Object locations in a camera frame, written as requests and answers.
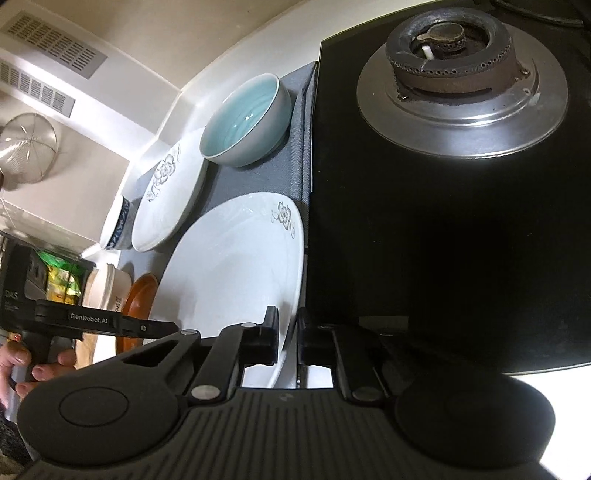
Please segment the green yellow snack packages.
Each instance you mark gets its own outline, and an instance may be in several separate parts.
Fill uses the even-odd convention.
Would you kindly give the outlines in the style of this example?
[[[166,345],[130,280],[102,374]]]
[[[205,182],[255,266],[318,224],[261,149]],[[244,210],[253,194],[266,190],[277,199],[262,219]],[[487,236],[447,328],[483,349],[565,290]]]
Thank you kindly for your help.
[[[38,251],[37,255],[48,269],[46,299],[78,305],[82,298],[83,280],[87,269],[47,251]]]

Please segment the large white floral plate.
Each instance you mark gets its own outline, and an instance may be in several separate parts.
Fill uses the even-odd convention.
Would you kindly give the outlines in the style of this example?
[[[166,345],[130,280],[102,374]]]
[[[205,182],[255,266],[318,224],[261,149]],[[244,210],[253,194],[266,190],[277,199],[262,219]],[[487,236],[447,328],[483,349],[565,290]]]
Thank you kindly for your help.
[[[273,388],[300,303],[304,226],[287,196],[256,192],[214,207],[182,236],[164,270],[150,317],[205,338],[229,325],[263,322],[279,311],[279,355],[273,366],[245,370],[246,387]]]

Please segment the grey countertop mat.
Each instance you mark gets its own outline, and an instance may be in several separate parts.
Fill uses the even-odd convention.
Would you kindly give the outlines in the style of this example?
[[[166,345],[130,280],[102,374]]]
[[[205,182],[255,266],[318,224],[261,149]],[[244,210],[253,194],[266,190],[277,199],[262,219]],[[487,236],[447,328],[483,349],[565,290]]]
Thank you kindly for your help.
[[[253,192],[273,192],[290,197],[297,204],[304,226],[308,226],[311,194],[312,113],[318,63],[311,62],[281,82],[293,100],[290,130],[283,143],[262,160],[235,169],[211,164],[206,167],[204,185],[185,221],[177,231],[155,249],[140,253],[134,249],[119,254],[116,266],[137,279],[145,273],[161,278],[169,258],[182,235],[197,219],[215,206],[231,198]]]

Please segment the metal mesh strainer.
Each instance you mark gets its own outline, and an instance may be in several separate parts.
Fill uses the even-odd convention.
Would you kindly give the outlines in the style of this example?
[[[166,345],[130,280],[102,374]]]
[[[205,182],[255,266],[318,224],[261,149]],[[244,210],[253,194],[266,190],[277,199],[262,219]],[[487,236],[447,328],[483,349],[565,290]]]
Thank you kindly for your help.
[[[40,182],[52,168],[57,153],[55,129],[40,114],[17,115],[2,129],[1,172],[12,182]]]

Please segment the black glass gas stove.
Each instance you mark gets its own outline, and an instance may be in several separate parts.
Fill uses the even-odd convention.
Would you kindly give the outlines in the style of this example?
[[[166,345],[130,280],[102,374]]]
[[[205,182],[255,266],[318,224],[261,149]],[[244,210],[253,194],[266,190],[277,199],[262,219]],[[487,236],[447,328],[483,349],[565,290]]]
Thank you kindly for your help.
[[[567,78],[560,126],[515,154],[421,154],[363,118],[356,84],[391,32],[466,7],[541,41]],[[547,371],[590,360],[590,5],[442,1],[322,41],[312,122],[307,305],[397,339],[415,369]]]

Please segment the light blue ceramic bowl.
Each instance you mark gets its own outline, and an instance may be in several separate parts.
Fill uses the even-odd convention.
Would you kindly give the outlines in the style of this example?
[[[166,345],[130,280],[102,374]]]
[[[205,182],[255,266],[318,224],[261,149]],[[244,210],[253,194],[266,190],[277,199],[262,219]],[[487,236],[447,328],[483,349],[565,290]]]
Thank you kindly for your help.
[[[293,114],[290,92],[272,73],[246,81],[222,102],[204,128],[200,153],[222,166],[242,168],[273,152]]]

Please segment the blue patterned white bowl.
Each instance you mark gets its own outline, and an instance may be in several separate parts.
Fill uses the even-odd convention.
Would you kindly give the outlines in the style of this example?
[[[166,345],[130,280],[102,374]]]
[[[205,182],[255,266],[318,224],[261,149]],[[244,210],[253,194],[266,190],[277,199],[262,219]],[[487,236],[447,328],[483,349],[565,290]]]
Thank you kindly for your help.
[[[131,248],[131,234],[136,207],[118,194],[105,218],[99,245],[103,250],[127,250]]]

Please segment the orange plate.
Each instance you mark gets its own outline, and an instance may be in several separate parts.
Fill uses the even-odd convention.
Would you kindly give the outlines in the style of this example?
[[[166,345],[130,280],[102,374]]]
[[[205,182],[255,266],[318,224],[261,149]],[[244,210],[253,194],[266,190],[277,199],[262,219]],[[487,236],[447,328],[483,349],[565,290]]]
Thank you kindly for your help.
[[[158,289],[158,280],[146,273],[139,277],[131,286],[121,313],[125,316],[147,320]],[[115,340],[116,354],[122,354],[129,350],[141,347],[141,338],[117,337]]]

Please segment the white range hood vent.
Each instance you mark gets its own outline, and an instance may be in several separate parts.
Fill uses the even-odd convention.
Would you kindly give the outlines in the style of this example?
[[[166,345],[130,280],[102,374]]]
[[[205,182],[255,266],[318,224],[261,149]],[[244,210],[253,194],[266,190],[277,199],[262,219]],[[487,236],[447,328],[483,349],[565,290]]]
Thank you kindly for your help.
[[[1,41],[8,39],[20,45],[14,56],[22,55],[23,61],[33,64],[42,59],[39,69],[52,62],[59,66],[59,72],[67,70],[83,80],[90,80],[107,60],[100,50],[25,10],[1,25]],[[66,118],[71,116],[76,103],[69,94],[6,59],[1,59],[1,82]]]

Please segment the small white floral plate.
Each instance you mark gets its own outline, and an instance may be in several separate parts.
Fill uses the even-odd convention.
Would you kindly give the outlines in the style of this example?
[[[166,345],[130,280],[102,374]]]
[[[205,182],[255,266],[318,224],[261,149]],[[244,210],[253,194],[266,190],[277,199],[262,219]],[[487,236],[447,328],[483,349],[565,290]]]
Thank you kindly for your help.
[[[137,252],[165,242],[190,214],[208,164],[200,153],[202,134],[204,127],[184,135],[157,164],[133,224],[131,240]]]

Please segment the white paper bag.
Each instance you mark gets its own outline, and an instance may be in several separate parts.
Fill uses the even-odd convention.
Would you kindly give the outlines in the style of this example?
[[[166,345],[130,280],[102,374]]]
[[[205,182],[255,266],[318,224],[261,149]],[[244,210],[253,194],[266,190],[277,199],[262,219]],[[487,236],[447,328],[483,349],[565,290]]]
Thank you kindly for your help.
[[[131,276],[112,264],[95,268],[89,275],[82,299],[84,307],[120,312],[131,289]],[[77,341],[75,352],[77,369],[94,363],[98,340],[96,333],[84,333]]]

